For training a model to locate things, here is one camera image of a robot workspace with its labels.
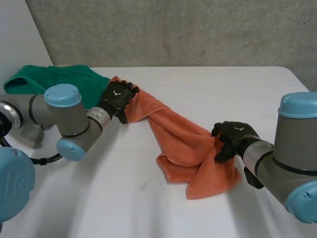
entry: white table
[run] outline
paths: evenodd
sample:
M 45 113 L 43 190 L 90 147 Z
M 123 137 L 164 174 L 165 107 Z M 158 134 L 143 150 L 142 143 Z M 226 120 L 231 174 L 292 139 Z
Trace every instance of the white table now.
M 177 113 L 211 130 L 244 121 L 274 142 L 281 97 L 307 91 L 282 67 L 93 68 L 138 84 Z M 35 152 L 55 153 L 56 128 Z M 146 120 L 113 120 L 85 161 L 37 166 L 27 207 L 4 223 L 2 238 L 311 238 L 317 224 L 293 218 L 264 188 L 243 178 L 232 191 L 186 200 L 186 184 L 167 184 L 156 164 L 160 148 Z M 241 161 L 236 160 L 242 171 Z

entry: light blue joint cap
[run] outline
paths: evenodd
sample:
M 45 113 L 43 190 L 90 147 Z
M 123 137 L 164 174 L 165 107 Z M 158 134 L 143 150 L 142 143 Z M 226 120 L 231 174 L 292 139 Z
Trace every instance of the light blue joint cap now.
M 20 150 L 0 147 L 0 223 L 15 217 L 28 203 L 35 169 Z
M 59 84 L 45 91 L 44 100 L 56 108 L 70 108 L 81 102 L 81 94 L 72 84 Z
M 86 155 L 80 146 L 64 139 L 57 142 L 56 149 L 62 157 L 76 162 L 81 161 Z
M 317 118 L 317 92 L 299 92 L 284 95 L 278 113 L 286 118 Z
M 317 180 L 292 191 L 284 204 L 288 212 L 304 223 L 317 223 Z

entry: black cable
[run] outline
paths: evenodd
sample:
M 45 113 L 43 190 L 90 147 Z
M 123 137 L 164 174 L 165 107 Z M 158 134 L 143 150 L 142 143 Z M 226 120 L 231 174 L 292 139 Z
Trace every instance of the black cable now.
M 0 145 L 2 147 L 12 147 L 4 137 L 0 139 Z M 30 159 L 34 165 L 46 165 L 49 163 L 53 163 L 61 158 L 62 156 L 59 153 L 57 153 L 49 158 L 41 158 L 41 159 L 30 158 Z

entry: green cloth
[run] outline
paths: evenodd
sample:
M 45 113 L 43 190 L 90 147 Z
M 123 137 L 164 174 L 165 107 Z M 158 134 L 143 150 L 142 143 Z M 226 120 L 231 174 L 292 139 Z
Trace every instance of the green cloth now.
M 109 78 L 93 72 L 86 65 L 68 67 L 26 65 L 4 84 L 4 90 L 8 94 L 44 94 L 54 85 L 73 84 L 79 89 L 84 107 L 90 109 L 99 103 L 109 82 Z

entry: gray robot arm segment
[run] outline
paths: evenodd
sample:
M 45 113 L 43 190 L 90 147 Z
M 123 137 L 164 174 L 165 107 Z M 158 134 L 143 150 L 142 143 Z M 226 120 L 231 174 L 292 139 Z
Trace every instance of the gray robot arm segment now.
M 113 112 L 109 111 L 93 107 L 86 114 L 79 91 L 72 85 L 54 86 L 44 95 L 0 96 L 0 112 L 11 121 L 12 129 L 55 124 L 62 136 L 56 148 L 61 156 L 73 161 L 85 156 L 111 122 Z
M 212 135 L 224 143 L 216 160 L 241 156 L 250 185 L 265 186 L 298 220 L 317 223 L 317 92 L 285 95 L 278 114 L 274 146 L 246 123 L 215 124 Z

